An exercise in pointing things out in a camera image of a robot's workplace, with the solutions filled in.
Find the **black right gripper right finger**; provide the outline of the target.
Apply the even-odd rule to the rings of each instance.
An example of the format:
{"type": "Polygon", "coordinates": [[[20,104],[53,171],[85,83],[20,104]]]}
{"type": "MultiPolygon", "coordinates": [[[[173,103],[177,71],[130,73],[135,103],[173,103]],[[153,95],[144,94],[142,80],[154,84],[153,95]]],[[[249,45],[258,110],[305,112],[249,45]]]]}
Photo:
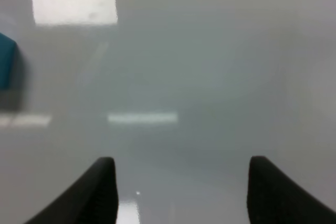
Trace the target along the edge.
{"type": "Polygon", "coordinates": [[[335,223],[335,212],[301,188],[264,156],[248,171],[250,223],[335,223]]]}

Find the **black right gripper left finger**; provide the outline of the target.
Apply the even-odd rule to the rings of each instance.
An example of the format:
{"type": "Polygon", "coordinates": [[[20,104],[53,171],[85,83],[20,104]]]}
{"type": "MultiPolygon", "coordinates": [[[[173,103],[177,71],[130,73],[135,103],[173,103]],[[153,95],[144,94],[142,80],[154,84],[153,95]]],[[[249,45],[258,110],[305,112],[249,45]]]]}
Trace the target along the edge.
{"type": "Polygon", "coordinates": [[[97,159],[66,191],[27,223],[116,223],[115,171],[113,158],[97,159]]]}

